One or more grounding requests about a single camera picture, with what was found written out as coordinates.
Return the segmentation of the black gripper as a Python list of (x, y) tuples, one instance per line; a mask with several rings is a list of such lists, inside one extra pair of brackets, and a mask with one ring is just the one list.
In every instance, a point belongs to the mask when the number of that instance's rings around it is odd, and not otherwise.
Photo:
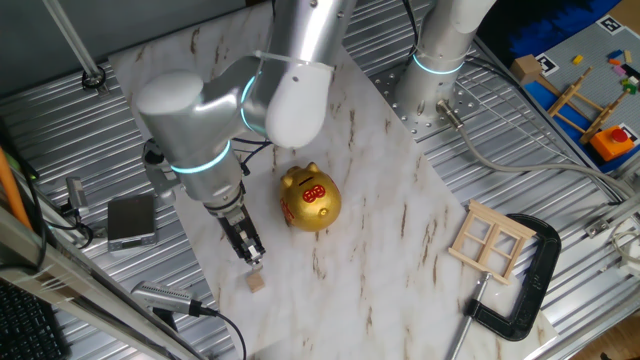
[(260, 239), (248, 232), (243, 202), (236, 200), (225, 205), (210, 202), (207, 210), (218, 219), (236, 255), (252, 268), (260, 267), (265, 250)]

